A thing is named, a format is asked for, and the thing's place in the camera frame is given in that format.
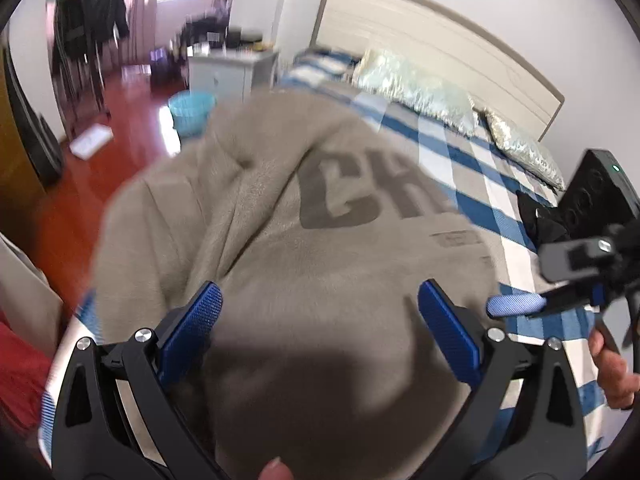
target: red fabric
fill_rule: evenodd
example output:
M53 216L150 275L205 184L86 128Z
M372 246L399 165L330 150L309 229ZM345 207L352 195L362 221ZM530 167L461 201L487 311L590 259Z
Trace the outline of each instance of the red fabric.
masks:
M22 435L40 423L51 360L0 322L0 408Z

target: white nightstand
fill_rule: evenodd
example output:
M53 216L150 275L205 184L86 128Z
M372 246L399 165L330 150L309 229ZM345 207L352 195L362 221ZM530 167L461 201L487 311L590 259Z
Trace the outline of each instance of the white nightstand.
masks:
M251 90L271 87L278 59L277 51L209 49L195 45L187 50L189 88L210 92L218 100L246 99Z

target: metal bolt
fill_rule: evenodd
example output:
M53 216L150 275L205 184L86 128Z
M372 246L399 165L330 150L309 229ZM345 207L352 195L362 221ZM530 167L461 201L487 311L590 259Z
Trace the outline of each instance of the metal bolt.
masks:
M146 343L151 339L153 332L148 328L141 328L136 332L136 341L139 343Z
M606 240L598 240L598 248L604 253L611 252L611 244Z
M553 350L559 350L562 348L562 341L560 341L557 337L550 337L546 344L548 344L549 347Z
M78 350L86 350L89 346L91 346L91 339L88 337L81 337L76 343Z
M495 341L497 343L504 341L505 338L504 332L499 328L490 328L486 331L486 334L491 341Z

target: headboard frame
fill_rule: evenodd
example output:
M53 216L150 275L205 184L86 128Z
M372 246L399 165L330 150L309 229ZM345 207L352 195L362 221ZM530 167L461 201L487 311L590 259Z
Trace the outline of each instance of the headboard frame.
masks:
M432 0L322 0L311 47L388 48L541 139L564 96L520 54Z

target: shiny pillow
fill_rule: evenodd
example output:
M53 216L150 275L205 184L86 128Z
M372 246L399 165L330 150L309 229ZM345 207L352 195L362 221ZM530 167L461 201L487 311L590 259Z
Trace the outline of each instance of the shiny pillow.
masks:
M471 137L476 129L468 92L388 50L369 49L353 72L352 84L433 117Z
M498 149L535 176L564 191L564 178L549 150L491 110L484 112Z

